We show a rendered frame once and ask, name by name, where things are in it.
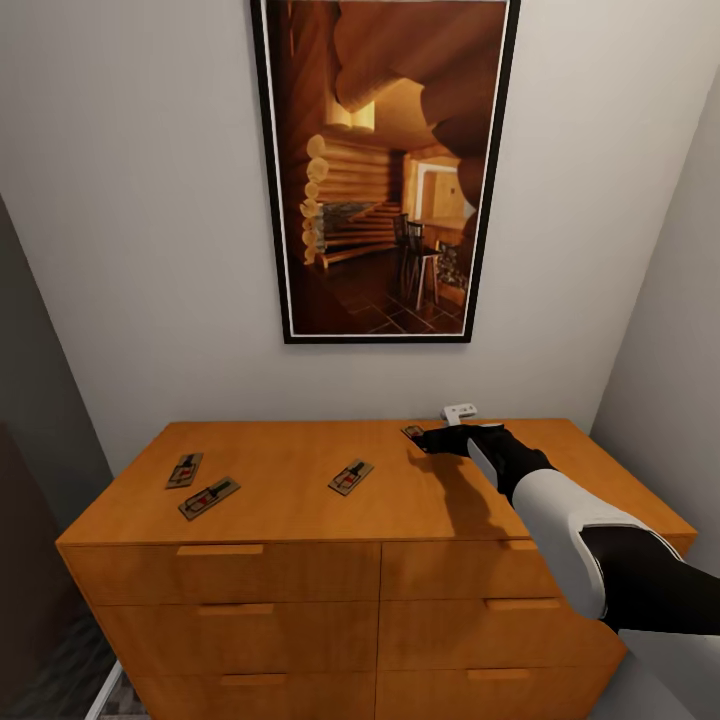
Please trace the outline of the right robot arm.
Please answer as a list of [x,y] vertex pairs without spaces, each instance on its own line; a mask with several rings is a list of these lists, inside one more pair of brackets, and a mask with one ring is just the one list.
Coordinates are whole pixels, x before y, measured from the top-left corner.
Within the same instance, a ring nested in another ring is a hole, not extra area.
[[476,412],[447,406],[443,428],[412,442],[471,458],[506,495],[571,607],[606,623],[696,720],[720,720],[720,579],[683,563],[660,534],[504,424],[461,425]]

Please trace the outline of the mousetrap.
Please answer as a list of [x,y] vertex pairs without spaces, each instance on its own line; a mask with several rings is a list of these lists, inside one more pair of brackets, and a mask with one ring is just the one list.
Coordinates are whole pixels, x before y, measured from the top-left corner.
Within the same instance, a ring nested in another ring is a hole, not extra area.
[[418,425],[409,425],[402,431],[411,441],[412,437],[421,436],[423,434],[423,430]]
[[329,483],[329,487],[345,497],[373,470],[373,465],[355,459],[340,475]]
[[165,489],[177,489],[177,487],[190,487],[199,465],[201,464],[204,452],[189,453],[181,455],[169,482]]
[[226,476],[215,484],[207,487],[205,490],[187,499],[178,506],[184,516],[192,521],[210,508],[216,506],[228,496],[240,489],[238,484],[231,476]]

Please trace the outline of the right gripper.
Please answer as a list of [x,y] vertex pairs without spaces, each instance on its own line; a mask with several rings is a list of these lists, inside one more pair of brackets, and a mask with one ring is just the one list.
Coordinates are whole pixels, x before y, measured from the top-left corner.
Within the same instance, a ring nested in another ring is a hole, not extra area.
[[469,424],[457,425],[447,428],[440,428],[434,430],[426,430],[421,436],[412,437],[412,442],[419,448],[426,450],[427,453],[432,455],[442,454],[449,452],[449,454],[456,454],[462,456],[456,448],[456,432],[471,426]]

